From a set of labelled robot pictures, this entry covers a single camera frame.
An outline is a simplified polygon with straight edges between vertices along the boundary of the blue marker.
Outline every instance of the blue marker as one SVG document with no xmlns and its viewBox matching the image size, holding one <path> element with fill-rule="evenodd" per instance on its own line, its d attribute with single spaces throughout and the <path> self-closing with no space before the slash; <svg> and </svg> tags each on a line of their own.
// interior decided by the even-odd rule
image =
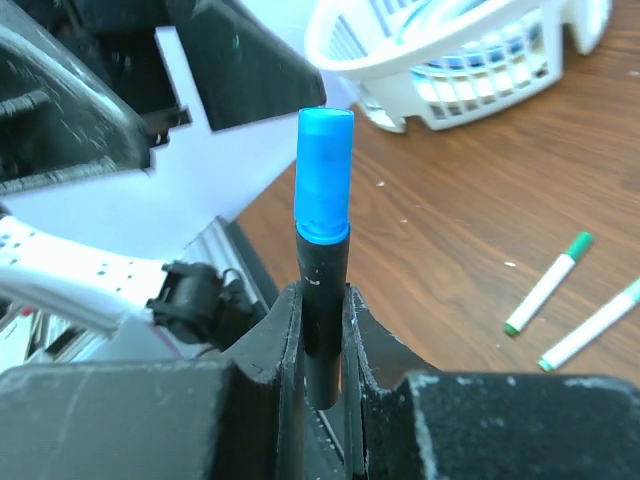
<svg viewBox="0 0 640 480">
<path fill-rule="evenodd" d="M 353 130 L 354 115 L 349 110 L 300 111 L 293 215 L 307 397 L 319 410 L 331 408 L 338 398 Z"/>
</svg>

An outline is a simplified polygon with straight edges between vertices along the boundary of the wood grain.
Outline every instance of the wood grain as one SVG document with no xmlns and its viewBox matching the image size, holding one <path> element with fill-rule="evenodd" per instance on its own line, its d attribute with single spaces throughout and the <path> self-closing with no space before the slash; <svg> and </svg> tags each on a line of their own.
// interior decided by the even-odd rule
<svg viewBox="0 0 640 480">
<path fill-rule="evenodd" d="M 412 122 L 394 135 L 357 115 L 349 280 L 427 361 L 535 371 L 543 352 L 640 275 L 638 18 L 640 4 L 617 1 L 595 53 L 568 45 L 556 86 L 471 125 L 433 132 Z M 298 278 L 294 173 L 239 218 L 280 287 Z M 530 327 L 507 338 L 505 319 L 583 230 L 595 246 Z M 640 385 L 639 366 L 637 309 L 562 371 Z"/>
</svg>

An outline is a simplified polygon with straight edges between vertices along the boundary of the blue item in basket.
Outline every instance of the blue item in basket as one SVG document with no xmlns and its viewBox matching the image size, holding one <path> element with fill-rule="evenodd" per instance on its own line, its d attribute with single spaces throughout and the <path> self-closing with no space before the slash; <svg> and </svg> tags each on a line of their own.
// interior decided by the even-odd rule
<svg viewBox="0 0 640 480">
<path fill-rule="evenodd" d="M 423 35 L 429 28 L 460 17 L 486 1 L 427 0 L 422 2 L 409 14 L 400 28 L 396 36 L 396 44 L 401 45 L 419 38 L 419 35 Z M 527 25 L 526 27 L 518 23 L 507 25 L 500 31 L 485 35 L 481 41 L 467 43 L 460 50 L 445 55 L 442 59 L 430 60 L 424 66 L 414 67 L 412 71 L 415 74 L 424 75 L 429 71 L 435 73 L 446 68 L 451 70 L 485 68 L 487 66 L 485 63 L 500 63 L 505 59 L 505 50 L 508 50 L 510 55 L 515 55 L 525 48 L 523 28 L 529 42 L 533 43 L 540 37 L 542 25 L 538 12 L 525 15 L 522 21 Z"/>
</svg>

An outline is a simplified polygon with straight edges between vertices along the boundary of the white wall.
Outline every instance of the white wall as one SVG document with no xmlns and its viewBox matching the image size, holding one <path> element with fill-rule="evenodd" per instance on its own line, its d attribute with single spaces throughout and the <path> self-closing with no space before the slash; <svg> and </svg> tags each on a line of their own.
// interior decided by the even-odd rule
<svg viewBox="0 0 640 480">
<path fill-rule="evenodd" d="M 313 1 L 247 0 L 256 16 L 299 52 Z M 235 217 L 295 158 L 296 116 L 211 133 L 173 31 L 159 33 L 174 85 L 194 124 L 174 130 L 156 169 L 53 187 L 2 201 L 54 235 L 118 253 L 172 258 L 216 215 Z M 332 78 L 329 105 L 351 103 Z"/>
</svg>

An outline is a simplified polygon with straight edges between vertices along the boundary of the white plastic basket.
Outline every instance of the white plastic basket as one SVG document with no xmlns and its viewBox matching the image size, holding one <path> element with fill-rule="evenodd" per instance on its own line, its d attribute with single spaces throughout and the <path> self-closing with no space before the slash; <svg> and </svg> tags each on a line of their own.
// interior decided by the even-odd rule
<svg viewBox="0 0 640 480">
<path fill-rule="evenodd" d="M 465 4 L 473 8 L 460 13 Z M 380 128 L 404 132 L 405 119 L 420 116 L 441 130 L 559 80 L 562 26 L 570 25 L 586 55 L 611 7 L 612 0 L 320 0 L 305 50 L 314 65 L 346 81 Z M 411 32 L 418 9 L 423 24 Z"/>
</svg>

